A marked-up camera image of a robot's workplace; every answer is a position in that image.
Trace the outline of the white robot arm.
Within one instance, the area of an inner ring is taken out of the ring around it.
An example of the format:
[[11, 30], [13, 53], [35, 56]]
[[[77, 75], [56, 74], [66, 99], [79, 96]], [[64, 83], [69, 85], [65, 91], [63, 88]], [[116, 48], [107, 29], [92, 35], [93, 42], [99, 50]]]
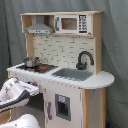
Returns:
[[[24, 106], [30, 99], [30, 93], [15, 77], [7, 79], [0, 89], [0, 112]], [[18, 119], [1, 124], [0, 128], [40, 128], [37, 119], [31, 114], [24, 114]]]

